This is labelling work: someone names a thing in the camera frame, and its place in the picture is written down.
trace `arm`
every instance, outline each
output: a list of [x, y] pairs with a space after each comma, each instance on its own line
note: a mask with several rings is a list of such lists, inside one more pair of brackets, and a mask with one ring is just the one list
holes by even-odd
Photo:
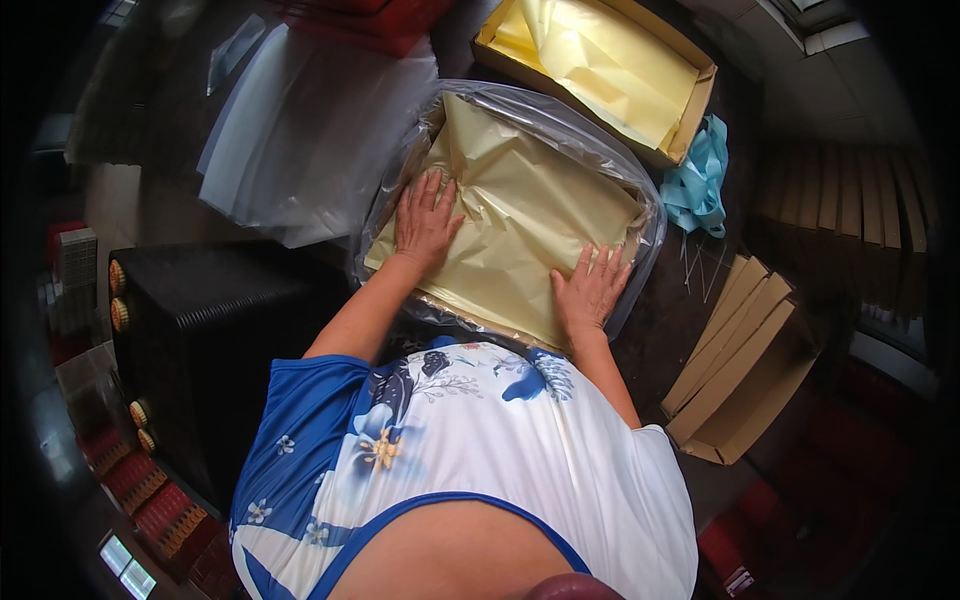
[[396, 253], [324, 327], [303, 358], [344, 354], [368, 363], [376, 358], [400, 305], [425, 275], [444, 264], [464, 222], [464, 215], [450, 218], [454, 180], [446, 183], [437, 202], [440, 177], [439, 170], [429, 180], [424, 173], [416, 189], [403, 190], [396, 209]]
[[608, 259], [610, 248], [600, 249], [596, 264], [591, 269], [593, 246], [587, 244], [580, 252], [577, 267], [570, 281], [557, 270], [550, 272], [553, 279], [554, 305], [557, 315], [570, 340], [573, 364], [600, 390], [617, 415], [631, 429], [640, 427], [634, 402], [620, 370], [613, 361], [603, 322], [610, 316], [613, 305], [630, 276], [631, 265], [620, 267], [623, 248], [617, 247]]

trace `blue and white floral shirt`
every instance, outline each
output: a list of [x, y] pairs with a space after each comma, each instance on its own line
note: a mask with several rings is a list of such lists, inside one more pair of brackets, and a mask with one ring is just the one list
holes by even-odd
[[663, 430], [631, 431], [562, 357], [487, 343], [376, 369], [275, 360], [233, 497], [233, 560], [253, 598], [324, 598], [391, 520], [462, 499], [527, 518], [626, 598], [693, 592], [693, 514]]

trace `blue ribbon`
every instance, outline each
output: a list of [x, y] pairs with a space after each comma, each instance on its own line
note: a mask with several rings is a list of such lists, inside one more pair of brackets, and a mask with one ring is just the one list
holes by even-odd
[[727, 212], [720, 202], [720, 188], [727, 174], [727, 124], [716, 115], [704, 117], [707, 128], [700, 130], [684, 162], [663, 176], [660, 197], [666, 216], [687, 233], [703, 228], [713, 237], [723, 237]]

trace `white plastic bag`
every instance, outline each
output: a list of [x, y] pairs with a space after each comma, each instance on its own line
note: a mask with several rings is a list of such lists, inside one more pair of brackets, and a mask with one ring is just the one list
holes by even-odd
[[200, 198], [288, 248], [357, 233], [436, 80], [426, 39], [394, 59], [280, 25], [207, 140]]

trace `plastic bag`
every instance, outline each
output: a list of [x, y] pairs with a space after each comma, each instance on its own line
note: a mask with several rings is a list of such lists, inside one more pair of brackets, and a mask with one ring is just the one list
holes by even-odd
[[235, 34], [213, 49], [210, 53], [210, 71], [206, 75], [207, 96], [220, 87], [237, 62], [247, 54], [265, 31], [267, 31], [267, 25], [263, 19], [257, 14], [251, 14]]
[[[364, 257], [396, 209], [400, 191], [418, 172], [443, 125], [438, 108], [442, 105], [445, 91], [453, 92], [468, 103], [533, 135], [558, 152], [614, 180], [620, 180], [626, 184], [625, 187], [636, 191], [636, 200], [643, 206], [648, 219], [640, 234], [630, 280], [604, 327], [608, 338], [613, 340], [630, 316], [663, 244], [667, 221], [660, 194], [636, 157], [586, 117], [555, 98], [508, 85], [463, 80], [438, 82], [431, 99], [420, 111], [416, 126], [403, 136], [393, 159], [387, 165], [367, 223], [361, 233], [351, 240], [352, 260], [348, 264], [348, 272], [353, 282], [362, 285], [370, 278], [371, 272], [363, 264]], [[507, 334], [501, 327], [462, 317], [436, 302], [424, 301], [423, 297], [408, 300], [404, 309], [426, 323], [456, 324], [494, 339], [507, 336], [527, 345], [536, 343], [524, 340], [522, 335], [516, 333]]]
[[355, 234], [436, 80], [426, 40], [395, 59], [279, 25], [207, 139], [199, 196], [288, 248]]

